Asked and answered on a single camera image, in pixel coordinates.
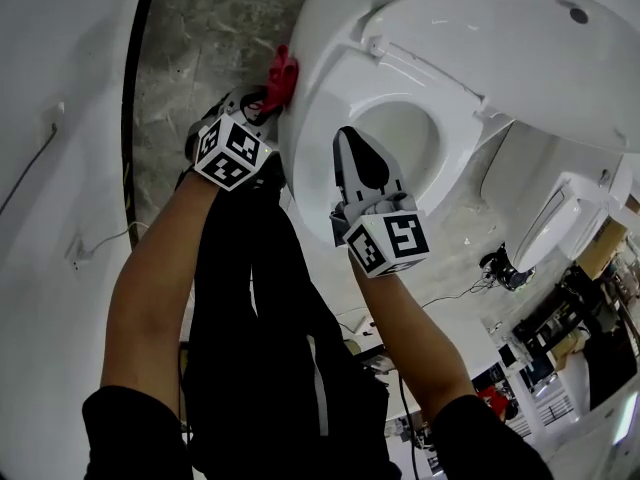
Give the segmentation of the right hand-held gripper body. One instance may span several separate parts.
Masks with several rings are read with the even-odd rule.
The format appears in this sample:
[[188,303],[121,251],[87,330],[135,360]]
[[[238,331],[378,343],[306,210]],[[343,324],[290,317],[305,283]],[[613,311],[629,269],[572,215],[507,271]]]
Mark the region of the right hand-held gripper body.
[[346,246],[369,278],[411,268],[430,252],[426,214],[405,192],[351,204],[330,214],[335,245]]

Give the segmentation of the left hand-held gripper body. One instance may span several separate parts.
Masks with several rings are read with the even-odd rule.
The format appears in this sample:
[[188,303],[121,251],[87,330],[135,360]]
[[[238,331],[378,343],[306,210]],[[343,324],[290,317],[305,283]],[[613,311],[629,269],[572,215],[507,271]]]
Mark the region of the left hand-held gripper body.
[[226,191],[257,174],[273,153],[273,141],[261,141],[248,129],[248,114],[207,117],[193,128],[197,139],[194,170]]

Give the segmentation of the red cleaning cloth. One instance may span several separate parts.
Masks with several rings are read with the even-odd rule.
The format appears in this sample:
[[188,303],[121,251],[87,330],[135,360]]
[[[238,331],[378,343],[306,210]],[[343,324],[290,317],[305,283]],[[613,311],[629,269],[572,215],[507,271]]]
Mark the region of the red cleaning cloth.
[[289,53],[287,45],[279,45],[268,70],[266,96],[261,107],[262,114],[268,114],[287,106],[294,94],[299,74],[297,60]]

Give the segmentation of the white oval tankless toilet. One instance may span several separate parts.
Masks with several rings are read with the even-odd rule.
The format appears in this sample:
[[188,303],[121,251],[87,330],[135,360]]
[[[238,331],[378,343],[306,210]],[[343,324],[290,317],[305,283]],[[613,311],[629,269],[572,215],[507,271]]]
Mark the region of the white oval tankless toilet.
[[594,0],[306,0],[279,145],[301,219],[325,243],[344,126],[398,160],[433,211],[495,115],[640,153],[640,30]]

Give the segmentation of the person's left forearm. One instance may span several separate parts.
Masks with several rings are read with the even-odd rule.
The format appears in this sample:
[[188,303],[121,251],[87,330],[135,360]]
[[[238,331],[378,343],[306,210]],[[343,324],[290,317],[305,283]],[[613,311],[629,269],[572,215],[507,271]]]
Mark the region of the person's left forearm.
[[200,175],[186,174],[125,262],[109,307],[103,386],[130,388],[178,411],[180,332],[218,191]]

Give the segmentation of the person's right forearm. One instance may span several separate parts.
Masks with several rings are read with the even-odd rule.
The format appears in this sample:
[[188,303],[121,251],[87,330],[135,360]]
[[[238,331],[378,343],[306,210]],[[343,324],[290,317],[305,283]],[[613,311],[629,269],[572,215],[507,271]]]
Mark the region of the person's right forearm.
[[397,275],[369,278],[348,258],[391,360],[433,424],[450,402],[475,393],[461,355]]

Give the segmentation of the white toilet with tank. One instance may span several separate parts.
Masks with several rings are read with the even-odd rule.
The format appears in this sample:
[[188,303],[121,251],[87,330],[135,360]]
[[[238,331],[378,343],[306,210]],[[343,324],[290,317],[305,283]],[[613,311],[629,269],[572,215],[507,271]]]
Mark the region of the white toilet with tank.
[[512,124],[481,186],[481,197],[506,228],[511,264],[523,272],[544,260],[576,221],[583,200],[640,233],[640,216],[626,206],[636,157]]

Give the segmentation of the white toilet with raised lid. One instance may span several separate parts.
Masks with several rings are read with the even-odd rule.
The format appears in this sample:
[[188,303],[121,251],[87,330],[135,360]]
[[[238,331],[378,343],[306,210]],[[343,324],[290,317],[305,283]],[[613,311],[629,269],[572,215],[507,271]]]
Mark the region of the white toilet with raised lid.
[[601,207],[585,200],[581,201],[576,221],[558,243],[561,252],[569,260],[576,260],[608,217],[609,212],[606,207]]

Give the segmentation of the person's black right shoe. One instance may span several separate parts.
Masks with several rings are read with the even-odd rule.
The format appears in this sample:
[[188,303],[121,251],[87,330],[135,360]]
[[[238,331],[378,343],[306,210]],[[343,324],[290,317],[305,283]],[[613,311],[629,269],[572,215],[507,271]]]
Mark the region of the person's black right shoe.
[[286,178],[278,153],[271,154],[255,176],[254,188],[280,194]]

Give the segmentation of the black headset with green trim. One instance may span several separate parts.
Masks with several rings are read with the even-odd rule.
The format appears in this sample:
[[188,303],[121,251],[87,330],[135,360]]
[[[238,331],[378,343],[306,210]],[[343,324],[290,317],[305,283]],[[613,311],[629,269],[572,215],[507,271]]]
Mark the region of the black headset with green trim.
[[504,289],[516,292],[527,285],[536,274],[536,268],[520,272],[509,261],[505,243],[492,253],[486,254],[479,262],[486,280],[498,283]]

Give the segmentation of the person's black clothing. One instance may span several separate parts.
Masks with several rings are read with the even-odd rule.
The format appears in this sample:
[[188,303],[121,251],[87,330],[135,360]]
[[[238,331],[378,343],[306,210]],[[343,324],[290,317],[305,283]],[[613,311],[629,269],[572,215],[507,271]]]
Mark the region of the person's black clothing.
[[400,480],[389,394],[348,350],[280,194],[219,188],[178,350],[179,409],[121,386],[83,404],[84,480]]

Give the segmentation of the black metal rack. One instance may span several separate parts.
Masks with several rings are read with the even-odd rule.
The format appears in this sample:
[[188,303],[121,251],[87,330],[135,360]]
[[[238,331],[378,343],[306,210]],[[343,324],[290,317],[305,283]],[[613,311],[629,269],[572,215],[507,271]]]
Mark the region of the black metal rack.
[[621,294],[617,277],[609,269],[592,280],[579,267],[569,267],[513,330],[526,351],[525,368],[550,372],[548,354],[575,338],[584,344],[582,352],[590,366],[635,372],[632,338],[619,313]]

